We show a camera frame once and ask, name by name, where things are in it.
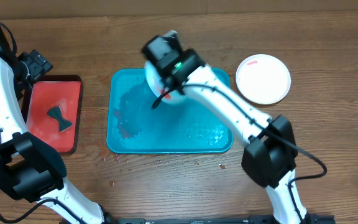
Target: blue tray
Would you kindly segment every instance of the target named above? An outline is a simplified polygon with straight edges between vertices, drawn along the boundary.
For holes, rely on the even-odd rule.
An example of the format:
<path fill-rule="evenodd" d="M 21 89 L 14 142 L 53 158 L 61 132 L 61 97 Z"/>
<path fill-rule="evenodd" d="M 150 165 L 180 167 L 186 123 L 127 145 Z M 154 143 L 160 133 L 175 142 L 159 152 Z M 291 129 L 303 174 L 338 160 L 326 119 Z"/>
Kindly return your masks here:
<path fill-rule="evenodd" d="M 227 86 L 230 78 L 213 72 Z M 203 105 L 187 99 L 179 105 L 164 102 L 152 110 L 157 97 L 143 68 L 122 69 L 111 79 L 107 145 L 116 153 L 190 154 L 226 152 L 233 134 Z"/>

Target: wooden table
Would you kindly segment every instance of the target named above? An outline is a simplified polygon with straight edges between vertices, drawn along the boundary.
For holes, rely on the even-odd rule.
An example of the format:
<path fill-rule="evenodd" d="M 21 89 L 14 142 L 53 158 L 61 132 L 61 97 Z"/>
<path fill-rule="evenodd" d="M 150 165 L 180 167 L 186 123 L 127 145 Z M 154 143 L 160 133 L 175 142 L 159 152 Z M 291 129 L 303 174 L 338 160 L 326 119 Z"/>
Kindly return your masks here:
<path fill-rule="evenodd" d="M 3 21 L 19 52 L 37 49 L 54 65 L 51 75 L 77 74 L 85 90 L 78 148 L 64 161 L 70 180 L 116 218 L 241 217 L 272 213 L 265 190 L 241 169 L 242 148 L 179 156 L 117 155 L 106 146 L 110 80 L 139 68 L 140 48 L 170 29 L 179 32 L 213 67 L 231 76 L 252 54 L 270 54 L 290 69 L 287 97 L 259 106 L 293 124 L 297 144 L 318 156 L 328 175 L 298 183 L 311 213 L 358 223 L 358 11 L 212 14 L 203 16 L 94 17 Z M 320 169 L 305 156 L 297 174 Z M 30 208 L 0 193 L 8 218 Z M 57 223 L 38 209 L 23 223 Z"/>

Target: table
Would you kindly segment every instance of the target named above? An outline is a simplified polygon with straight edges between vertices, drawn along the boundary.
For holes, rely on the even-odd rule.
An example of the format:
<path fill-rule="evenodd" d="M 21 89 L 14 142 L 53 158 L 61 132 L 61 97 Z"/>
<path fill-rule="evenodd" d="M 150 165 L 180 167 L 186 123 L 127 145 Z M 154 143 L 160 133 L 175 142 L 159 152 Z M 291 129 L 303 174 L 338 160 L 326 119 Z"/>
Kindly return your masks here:
<path fill-rule="evenodd" d="M 84 83 L 78 148 L 64 155 L 69 179 L 116 218 L 241 217 L 272 213 L 265 190 L 241 169 L 243 149 L 224 154 L 117 155 L 106 146 L 110 80 L 139 68 L 151 37 L 178 31 L 213 67 L 231 77 L 253 54 L 278 57 L 292 86 L 281 102 L 257 106 L 293 125 L 297 144 L 328 167 L 326 177 L 300 181 L 311 213 L 358 222 L 358 11 L 92 17 L 6 20 L 18 51 L 37 49 L 54 65 L 50 75 L 77 74 Z M 320 172 L 305 156 L 297 174 Z M 0 210 L 16 218 L 30 208 L 0 192 Z M 23 223 L 57 223 L 41 208 Z"/>

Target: red piece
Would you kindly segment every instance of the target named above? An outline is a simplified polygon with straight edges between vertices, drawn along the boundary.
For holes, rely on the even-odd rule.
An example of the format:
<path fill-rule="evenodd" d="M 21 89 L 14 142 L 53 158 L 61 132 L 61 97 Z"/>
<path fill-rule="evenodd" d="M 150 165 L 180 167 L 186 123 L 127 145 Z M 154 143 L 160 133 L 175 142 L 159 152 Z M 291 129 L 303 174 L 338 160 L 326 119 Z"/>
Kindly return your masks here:
<path fill-rule="evenodd" d="M 27 115 L 30 133 L 55 148 L 58 152 L 70 152 L 76 141 L 76 125 L 81 82 L 42 81 L 32 88 Z M 73 124 L 59 131 L 56 119 L 47 115 L 49 109 L 58 106 L 64 119 Z"/>

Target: dark green object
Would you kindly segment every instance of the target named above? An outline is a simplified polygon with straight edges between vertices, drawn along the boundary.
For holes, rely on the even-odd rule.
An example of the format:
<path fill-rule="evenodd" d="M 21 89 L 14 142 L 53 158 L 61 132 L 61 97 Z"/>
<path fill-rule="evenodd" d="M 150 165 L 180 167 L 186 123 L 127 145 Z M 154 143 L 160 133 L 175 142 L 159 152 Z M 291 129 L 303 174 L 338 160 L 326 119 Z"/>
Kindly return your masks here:
<path fill-rule="evenodd" d="M 69 128 L 73 123 L 63 118 L 62 111 L 58 106 L 48 110 L 48 116 L 59 122 L 59 131 Z"/>

